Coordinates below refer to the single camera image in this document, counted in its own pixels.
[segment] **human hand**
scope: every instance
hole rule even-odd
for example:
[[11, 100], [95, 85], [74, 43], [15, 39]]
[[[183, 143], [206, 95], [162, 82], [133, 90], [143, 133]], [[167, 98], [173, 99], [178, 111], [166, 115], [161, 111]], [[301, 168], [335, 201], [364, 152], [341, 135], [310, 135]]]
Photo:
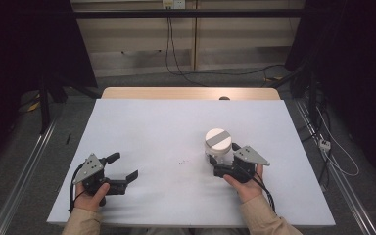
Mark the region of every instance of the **human hand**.
[[106, 196], [110, 188], [110, 184], [104, 183], [97, 193], [92, 196], [84, 192], [84, 186], [82, 183], [78, 183], [75, 186], [75, 196], [77, 197], [74, 202], [76, 208], [84, 209], [91, 212], [97, 212], [99, 209], [99, 203]]
[[[261, 183], [260, 179], [262, 179], [263, 177], [263, 165], [262, 164], [258, 164], [256, 166], [256, 174], [258, 174], [260, 178], [258, 178], [255, 175], [255, 179]], [[233, 178], [232, 176], [228, 174], [225, 174], [223, 178], [225, 179], [225, 181], [227, 181], [227, 183], [229, 183], [231, 186], [233, 186], [237, 190], [240, 200], [243, 203], [248, 202], [252, 198], [260, 196], [263, 193], [263, 190], [261, 189], [261, 187], [258, 186], [252, 179], [246, 183], [240, 183], [239, 181], [237, 181], [235, 178]]]

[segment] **power cord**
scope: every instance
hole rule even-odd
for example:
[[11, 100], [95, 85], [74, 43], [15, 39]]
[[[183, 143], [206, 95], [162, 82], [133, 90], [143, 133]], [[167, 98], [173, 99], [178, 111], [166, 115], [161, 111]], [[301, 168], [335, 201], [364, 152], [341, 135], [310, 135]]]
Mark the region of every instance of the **power cord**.
[[[320, 102], [317, 101], [317, 97], [319, 95], [322, 95], [322, 100]], [[321, 116], [323, 116], [323, 114], [326, 114], [326, 116], [328, 117], [328, 124], [325, 123], [325, 127], [328, 128], [329, 130], [331, 130], [331, 119], [329, 118], [329, 114], [327, 112], [327, 99], [325, 97], [325, 95], [322, 93], [322, 94], [316, 94], [316, 104], [320, 107], [320, 112], [321, 112]], [[311, 138], [314, 138], [315, 140], [316, 139], [319, 139], [321, 137], [319, 137], [319, 132], [322, 128], [322, 124], [323, 122], [321, 121], [320, 118], [318, 118], [316, 120], [316, 123], [314, 124], [314, 131], [313, 133], [306, 139], [302, 140], [302, 143], [304, 143], [306, 140], [308, 139], [311, 139]], [[312, 120], [309, 121], [309, 123], [307, 125], [313, 125], [312, 123]], [[319, 156], [321, 157], [321, 160], [323, 160], [323, 167], [322, 167], [322, 170], [318, 176], [318, 183], [319, 185], [321, 185], [322, 187], [322, 190], [327, 190], [328, 187], [329, 187], [329, 181], [330, 181], [330, 176], [329, 176], [329, 169], [328, 169], [328, 162], [329, 162], [329, 159], [331, 159], [331, 154], [332, 154], [332, 149], [331, 149], [331, 140], [330, 140], [330, 135], [328, 134], [328, 136], [326, 137], [326, 140], [322, 139], [319, 140], [317, 142], [317, 146], [318, 146], [318, 151], [319, 151]], [[327, 153], [328, 157], [329, 158], [326, 158], [324, 159], [323, 158], [323, 153], [322, 153], [322, 150], [325, 150], [325, 152]], [[322, 181], [322, 177], [324, 175], [324, 172], [326, 171], [326, 184], [322, 184], [321, 181]]]
[[328, 132], [329, 136], [331, 137], [331, 139], [344, 151], [344, 153], [346, 153], [346, 155], [350, 158], [350, 160], [353, 162], [353, 164], [355, 165], [356, 167], [356, 173], [348, 173], [346, 171], [344, 171], [343, 169], [341, 169], [338, 164], [335, 162], [335, 161], [332, 161], [332, 159], [326, 155], [326, 158], [331, 162], [331, 165], [333, 165], [335, 168], [337, 168], [340, 172], [342, 172], [343, 174], [345, 175], [348, 175], [348, 176], [357, 176], [359, 175], [359, 167], [358, 165], [356, 164], [355, 160], [353, 159], [353, 157], [340, 145], [340, 143], [334, 138], [334, 136], [332, 135], [331, 131], [329, 130], [329, 128], [326, 126], [326, 121], [325, 119], [323, 118], [322, 116], [322, 113], [319, 111], [319, 109], [316, 107], [317, 111], [319, 112], [320, 114], [320, 118], [322, 119], [322, 122], [324, 123], [325, 125], [325, 129], [326, 131]]
[[[169, 65], [167, 64], [167, 53], [169, 51], [169, 39], [171, 40], [171, 43], [172, 43], [173, 59], [175, 60], [176, 67], [178, 68], [179, 73], [175, 73], [175, 72], [171, 71], [169, 69]], [[184, 77], [184, 79], [186, 81], [190, 82], [190, 83], [193, 83], [193, 84], [196, 84], [196, 85], [199, 85], [199, 86], [203, 86], [203, 87], [207, 87], [205, 84], [193, 81], [193, 80], [189, 79], [188, 77], [186, 77], [186, 74], [184, 74], [181, 71], [181, 69], [179, 68], [179, 64], [178, 64], [178, 61], [176, 60], [176, 55], [175, 55], [175, 45], [173, 43], [173, 29], [172, 29], [172, 19], [171, 18], [167, 18], [167, 44], [166, 44], [165, 62], [166, 62], [166, 68], [169, 71], [169, 73], [174, 74], [174, 75], [182, 75], [182, 77]]]
[[[218, 71], [190, 71], [190, 72], [185, 72], [184, 74], [216, 74], [216, 75], [248, 75], [248, 74], [253, 74], [253, 73], [258, 73], [261, 71], [266, 71], [270, 68], [273, 67], [285, 67], [284, 65], [271, 65], [264, 67], [263, 69], [258, 69], [258, 70], [252, 70], [252, 71], [245, 71], [245, 72], [218, 72]], [[270, 78], [267, 77], [267, 80], [277, 80], [276, 78]]]
[[250, 177], [250, 179], [252, 179], [267, 195], [267, 199], [268, 199], [268, 202], [271, 206], [271, 208], [273, 209], [274, 212], [276, 212], [276, 207], [274, 206], [274, 200], [273, 200], [273, 196], [271, 196], [271, 193], [267, 190], [264, 182], [263, 182], [263, 179], [260, 177], [260, 175], [258, 175], [256, 173], [256, 175], [258, 176], [258, 179], [260, 180], [260, 182], [258, 180], [255, 179], [254, 176], [250, 175], [245, 169], [243, 169], [242, 167], [240, 167], [239, 165], [237, 165], [246, 175], [248, 175]]
[[[291, 0], [288, 0], [288, 9], [291, 9]], [[291, 28], [292, 36], [295, 39], [295, 31], [293, 30], [293, 27], [292, 27], [291, 18], [289, 18], [289, 27]]]
[[81, 192], [80, 194], [78, 194], [75, 198], [73, 198], [73, 193], [74, 193], [74, 179], [75, 177], [77, 176], [78, 174], [78, 171], [83, 167], [84, 164], [81, 164], [78, 166], [78, 168], [75, 170], [74, 174], [72, 175], [72, 179], [71, 179], [71, 185], [70, 185], [70, 208], [69, 208], [69, 212], [72, 212], [72, 210], [74, 209], [74, 204], [75, 204], [75, 200], [81, 196], [81, 194], [83, 194], [85, 192], [85, 190], [83, 192]]
[[267, 75], [266, 75], [266, 73], [265, 73], [265, 70], [263, 70], [263, 78], [264, 78], [264, 82], [263, 82], [263, 84], [261, 85], [261, 87], [264, 87], [264, 85], [265, 85], [266, 82], [267, 82]]

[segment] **white table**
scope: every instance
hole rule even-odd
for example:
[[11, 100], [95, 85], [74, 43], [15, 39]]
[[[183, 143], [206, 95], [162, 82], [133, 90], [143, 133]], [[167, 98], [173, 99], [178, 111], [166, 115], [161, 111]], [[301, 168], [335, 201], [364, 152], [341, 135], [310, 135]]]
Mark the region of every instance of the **white table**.
[[106, 176], [123, 179], [138, 169], [139, 178], [125, 195], [107, 196], [105, 224], [244, 227], [235, 190], [212, 175], [204, 154], [205, 134], [216, 127], [271, 162], [264, 179], [278, 215], [296, 226], [335, 224], [280, 100], [98, 100], [47, 221], [67, 222], [72, 174], [89, 154], [120, 152], [121, 159], [106, 165]]

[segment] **black stand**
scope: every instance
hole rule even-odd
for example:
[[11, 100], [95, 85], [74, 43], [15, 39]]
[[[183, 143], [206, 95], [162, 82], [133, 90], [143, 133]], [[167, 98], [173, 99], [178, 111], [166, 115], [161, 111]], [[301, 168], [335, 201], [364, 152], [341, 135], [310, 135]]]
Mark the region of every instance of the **black stand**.
[[81, 92], [84, 95], [87, 95], [88, 97], [92, 99], [99, 99], [102, 97], [101, 94], [97, 94], [95, 92], [92, 92], [85, 87], [82, 87], [66, 78], [61, 77], [52, 77], [48, 74], [43, 74], [40, 79], [40, 85], [39, 85], [39, 97], [40, 97], [40, 104], [41, 104], [41, 119], [42, 119], [42, 125], [41, 125], [41, 131], [40, 134], [43, 134], [51, 121], [50, 116], [50, 107], [48, 103], [48, 93], [51, 94], [54, 102], [56, 103], [65, 103], [68, 99], [68, 95], [66, 91], [63, 89], [63, 84], [66, 86], [72, 87], [73, 89]]
[[299, 67], [269, 86], [277, 89], [283, 84], [290, 82], [291, 93], [294, 98], [302, 97], [309, 88], [309, 117], [314, 125], [316, 125], [318, 112], [316, 110], [316, 78], [313, 71], [321, 63], [321, 55], [325, 52], [328, 42], [330, 42], [328, 39], [331, 39], [331, 35], [334, 33], [334, 30], [332, 30], [334, 24], [334, 21], [326, 23], [310, 52]]

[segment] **beige sleeve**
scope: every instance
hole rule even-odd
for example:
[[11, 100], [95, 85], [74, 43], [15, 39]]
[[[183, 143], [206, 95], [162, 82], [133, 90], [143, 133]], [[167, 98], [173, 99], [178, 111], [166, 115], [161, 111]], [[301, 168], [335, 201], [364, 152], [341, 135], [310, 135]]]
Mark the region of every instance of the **beige sleeve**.
[[63, 230], [63, 235], [99, 234], [102, 216], [96, 212], [74, 208]]
[[277, 216], [263, 195], [241, 205], [241, 212], [252, 235], [302, 234], [284, 218]]

